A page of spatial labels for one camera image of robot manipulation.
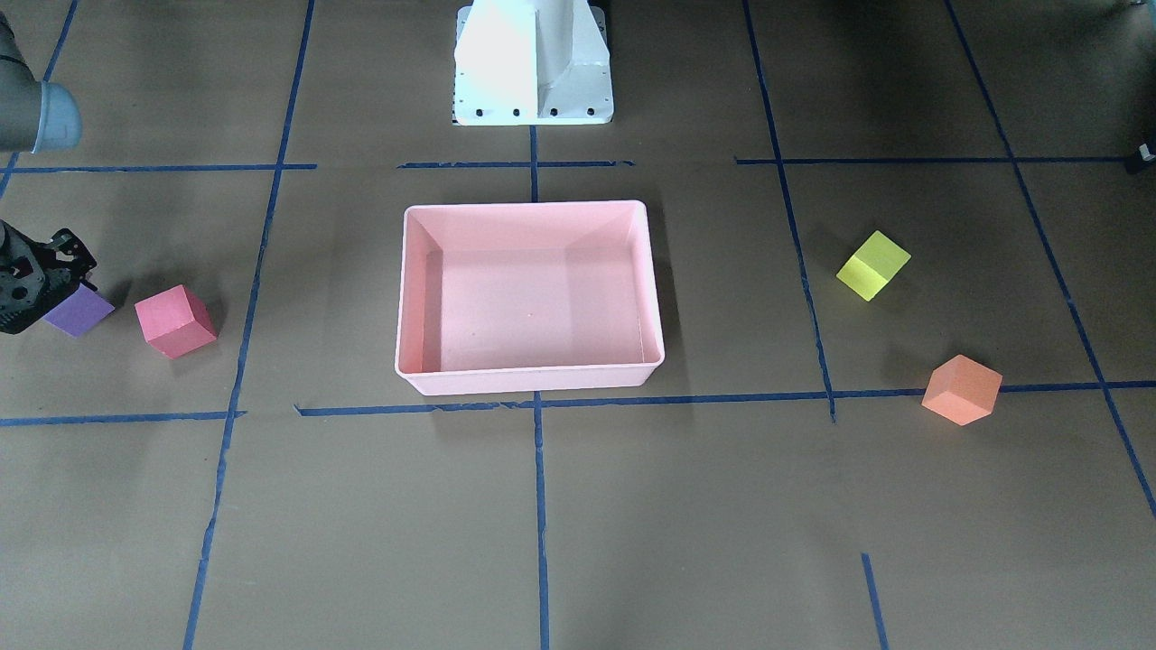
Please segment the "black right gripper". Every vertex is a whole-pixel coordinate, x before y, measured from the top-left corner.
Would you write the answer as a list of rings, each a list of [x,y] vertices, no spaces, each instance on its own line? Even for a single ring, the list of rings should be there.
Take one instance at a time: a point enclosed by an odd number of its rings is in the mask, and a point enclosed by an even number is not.
[[[96,266],[95,256],[68,227],[37,242],[3,221],[1,332],[16,337],[81,285],[92,289],[89,276]]]

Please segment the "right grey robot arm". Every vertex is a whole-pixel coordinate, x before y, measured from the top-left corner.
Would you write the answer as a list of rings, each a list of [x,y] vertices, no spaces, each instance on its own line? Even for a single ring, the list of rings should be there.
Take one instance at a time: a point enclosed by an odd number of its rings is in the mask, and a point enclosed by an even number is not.
[[[1,16],[1,149],[66,152],[82,135],[76,99],[62,84],[37,79],[25,65],[12,22]],[[68,227],[46,242],[3,222],[1,232],[1,330],[16,337],[69,300],[98,266]]]

